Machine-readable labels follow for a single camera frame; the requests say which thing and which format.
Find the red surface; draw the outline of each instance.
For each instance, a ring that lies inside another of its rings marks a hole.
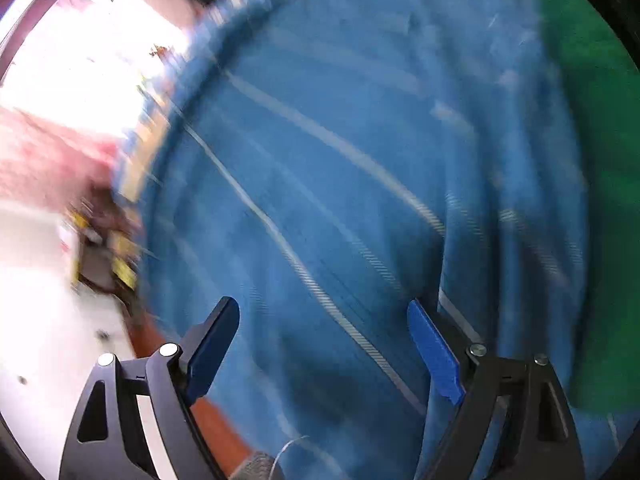
[[[62,211],[88,179],[107,184],[113,137],[0,107],[0,199]]]

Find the wire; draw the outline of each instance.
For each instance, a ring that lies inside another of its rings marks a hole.
[[[273,465],[271,465],[271,471],[269,471],[269,478],[267,478],[267,480],[271,480],[271,477],[273,476],[273,472],[276,471],[276,466],[278,465],[278,460],[280,459],[281,455],[287,449],[289,449],[289,446],[291,446],[291,444],[295,444],[295,443],[299,442],[300,440],[302,440],[304,438],[309,438],[309,436],[308,435],[302,435],[302,436],[299,436],[299,437],[296,437],[296,438],[292,438],[284,446],[282,446],[282,449],[276,455],[276,460],[274,460],[273,461]]]

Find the bolt head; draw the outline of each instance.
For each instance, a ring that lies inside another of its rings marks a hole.
[[[160,355],[169,357],[174,355],[178,351],[178,345],[176,343],[165,343],[160,347]]]
[[[473,343],[469,347],[469,351],[471,355],[475,355],[476,357],[484,357],[486,355],[486,346],[480,343]]]
[[[109,366],[111,363],[113,363],[113,359],[113,354],[102,354],[100,357],[98,357],[98,364],[100,366]]]
[[[549,364],[549,358],[544,354],[535,354],[533,356],[533,362],[539,366],[546,366]]]

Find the blue fabric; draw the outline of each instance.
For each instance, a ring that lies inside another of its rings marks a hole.
[[[288,478],[423,471],[452,404],[414,297],[567,385],[586,190],[535,0],[221,0],[172,101],[140,199],[145,299],[177,335],[238,300],[209,397],[257,449],[308,435]],[[575,416],[595,478],[611,424]]]

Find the blue gripper pad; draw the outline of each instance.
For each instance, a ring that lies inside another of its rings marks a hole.
[[[418,347],[439,394],[458,404],[465,396],[460,384],[460,363],[447,342],[417,300],[406,311],[409,333]]]

